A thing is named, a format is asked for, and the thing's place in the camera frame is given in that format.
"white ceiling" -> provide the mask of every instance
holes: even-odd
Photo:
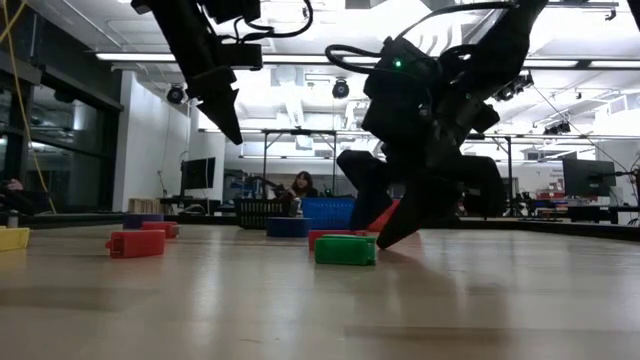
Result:
[[[379,50],[387,35],[395,35],[413,23],[429,9],[420,0],[387,0],[371,10],[345,10],[344,0],[312,1],[316,8],[316,22],[312,29],[294,39],[277,39],[263,43],[264,52],[320,54],[333,43]],[[157,24],[150,14],[137,15],[126,3],[118,0],[30,0],[30,4],[43,16],[62,27],[96,51],[168,52]],[[605,21],[606,9],[546,9],[539,18],[532,34],[532,56],[545,57],[625,57],[640,59],[640,32],[626,8],[625,1],[618,8],[617,17]],[[300,0],[263,0],[263,19],[277,28],[287,31],[303,25],[303,2]],[[436,46],[434,54],[447,43],[446,29],[453,26],[453,42],[459,43],[468,30],[468,24],[476,24],[485,13],[470,13],[446,16],[419,26],[408,38],[414,43],[422,37],[422,49],[429,48],[433,35]],[[232,33],[230,24],[216,26],[220,34]],[[241,27],[240,32],[249,29]],[[180,79],[176,65],[145,65],[134,67],[142,81],[148,81],[164,91],[167,83]],[[347,74],[333,67],[303,67],[304,73],[322,73],[347,77],[351,85],[350,99],[364,97],[361,84],[364,78]],[[272,87],[271,70],[256,73],[238,73],[241,89],[237,107],[244,118],[275,118],[278,112],[286,112],[282,88]],[[591,109],[584,103],[591,97],[620,89],[640,89],[640,72],[614,71],[534,71],[536,86],[551,98],[559,110],[575,107]],[[331,86],[316,86],[298,91],[304,112],[341,113],[347,109],[348,101],[333,100]],[[577,100],[572,94],[582,93]],[[533,90],[527,90],[515,100],[496,104],[503,125],[531,124],[555,113]],[[584,113],[586,119],[592,115]]]

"blue plastic crate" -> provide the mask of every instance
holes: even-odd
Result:
[[[302,199],[302,213],[312,230],[348,230],[355,199]]]

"red block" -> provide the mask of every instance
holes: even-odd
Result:
[[[178,236],[178,223],[174,221],[145,221],[140,230],[164,230],[167,239]]]
[[[116,231],[105,247],[111,250],[111,258],[124,259],[162,255],[165,243],[164,230]]]
[[[351,231],[351,230],[311,230],[309,231],[309,251],[316,249],[316,240],[325,235],[355,235],[355,236],[367,236],[367,232],[364,230]]]

